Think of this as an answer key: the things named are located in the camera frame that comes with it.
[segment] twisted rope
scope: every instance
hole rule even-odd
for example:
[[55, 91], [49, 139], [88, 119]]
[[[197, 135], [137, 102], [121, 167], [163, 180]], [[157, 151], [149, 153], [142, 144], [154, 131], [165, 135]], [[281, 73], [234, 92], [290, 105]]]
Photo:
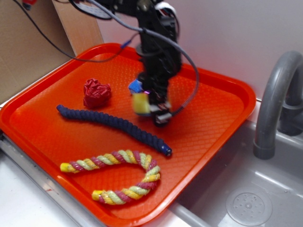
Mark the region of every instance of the twisted rope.
[[121, 191], [94, 190], [91, 195], [93, 200], [110, 205], [121, 205], [140, 199], [157, 186], [157, 181], [160, 180], [160, 167], [157, 165], [157, 161], [152, 159], [150, 155], [138, 151], [114, 151], [111, 154], [100, 155], [91, 159], [86, 158], [76, 162], [62, 163], [60, 169], [62, 172], [79, 173], [121, 163], [142, 166], [146, 171], [145, 177], [135, 186], [128, 189], [124, 188]]
[[123, 118], [114, 117], [109, 114], [97, 111], [72, 110], [64, 107], [63, 105], [58, 105], [57, 110], [63, 117], [67, 119], [97, 122], [116, 129], [120, 129], [138, 141], [151, 146], [166, 156], [170, 156], [172, 153], [171, 148], [166, 143], [164, 143], [162, 139], [159, 139], [157, 136], [141, 130], [138, 128], [138, 126], [134, 125], [128, 120], [124, 120]]

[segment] crumpled red paper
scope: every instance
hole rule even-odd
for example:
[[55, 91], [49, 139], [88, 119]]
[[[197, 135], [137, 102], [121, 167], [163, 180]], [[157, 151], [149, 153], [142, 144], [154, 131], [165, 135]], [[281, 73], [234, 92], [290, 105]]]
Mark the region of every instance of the crumpled red paper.
[[84, 84], [83, 104], [88, 108], [104, 105], [111, 97], [110, 84], [100, 84], [97, 79], [89, 79]]

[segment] gray cable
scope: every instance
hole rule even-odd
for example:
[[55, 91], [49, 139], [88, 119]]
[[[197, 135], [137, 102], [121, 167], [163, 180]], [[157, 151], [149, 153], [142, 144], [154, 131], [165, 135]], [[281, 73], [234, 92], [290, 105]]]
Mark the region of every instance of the gray cable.
[[91, 4], [97, 6], [100, 10], [107, 13], [111, 18], [113, 18], [116, 22], [118, 22], [122, 26], [124, 26], [130, 30], [137, 31], [139, 33], [146, 33], [150, 36], [159, 38], [159, 39], [167, 42], [168, 44], [172, 45], [174, 48], [176, 48], [178, 51], [180, 51], [184, 55], [184, 57], [188, 60], [188, 62], [191, 64], [191, 66], [193, 67], [193, 69], [196, 73], [196, 86], [195, 86], [193, 93], [187, 98], [187, 100], [181, 105], [181, 107], [179, 109], [177, 109], [175, 112], [172, 113], [172, 115], [174, 116], [174, 115], [178, 114], [182, 109], [184, 109], [192, 101], [192, 99], [195, 97], [195, 95], [198, 93], [199, 81], [200, 81], [200, 75], [199, 75], [198, 69], [197, 69], [196, 65], [194, 64], [193, 60], [189, 57], [189, 55], [176, 42], [172, 41], [171, 39], [169, 39], [157, 32], [146, 29], [146, 28], [134, 27], [134, 26], [128, 25], [124, 21], [120, 20], [110, 10], [108, 10], [107, 8], [105, 8], [104, 6], [102, 6], [101, 4], [96, 2], [95, 0], [87, 0], [87, 1], [90, 2]]

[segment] plastic tray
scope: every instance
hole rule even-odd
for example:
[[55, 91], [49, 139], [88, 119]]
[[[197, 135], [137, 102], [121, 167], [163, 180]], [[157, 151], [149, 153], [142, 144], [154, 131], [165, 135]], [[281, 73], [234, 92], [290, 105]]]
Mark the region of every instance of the plastic tray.
[[[101, 60], [119, 50], [103, 44], [83, 53], [83, 59]], [[8, 102], [0, 111], [0, 128], [101, 222], [108, 226], [143, 225], [159, 216], [207, 164], [220, 147], [253, 111], [256, 97], [241, 81], [205, 70], [200, 72], [200, 89], [195, 99], [164, 128], [132, 111], [128, 85], [142, 70], [134, 49], [126, 48], [105, 63], [69, 61]], [[56, 106], [83, 106], [83, 86], [96, 78], [109, 83], [112, 97], [97, 111], [122, 117], [172, 148], [165, 157], [129, 135], [101, 124], [62, 118]], [[169, 96], [177, 109], [191, 94], [195, 75], [186, 64], [170, 81]], [[117, 165], [88, 173], [65, 174], [62, 162], [85, 159], [114, 150], [130, 149], [150, 154], [161, 167], [157, 188], [140, 200], [120, 206], [102, 205], [91, 199], [93, 190], [121, 190], [139, 182], [144, 171], [137, 165]]]

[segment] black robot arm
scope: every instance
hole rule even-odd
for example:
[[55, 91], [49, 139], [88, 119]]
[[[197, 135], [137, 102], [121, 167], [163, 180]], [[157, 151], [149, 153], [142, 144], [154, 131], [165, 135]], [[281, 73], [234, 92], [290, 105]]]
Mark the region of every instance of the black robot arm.
[[[102, 11], [93, 11], [80, 0], [69, 0], [78, 10], [100, 19], [111, 19]], [[177, 42], [177, 18], [175, 12], [165, 7], [163, 0], [96, 0], [111, 12], [136, 17], [139, 27], [141, 44], [136, 48], [142, 57], [144, 71], [137, 80], [142, 83], [142, 90], [149, 93], [149, 103], [153, 106], [151, 114], [154, 122], [162, 126], [171, 117], [167, 105], [169, 79], [181, 68], [181, 54], [169, 43], [152, 37], [144, 32], [148, 29]]]

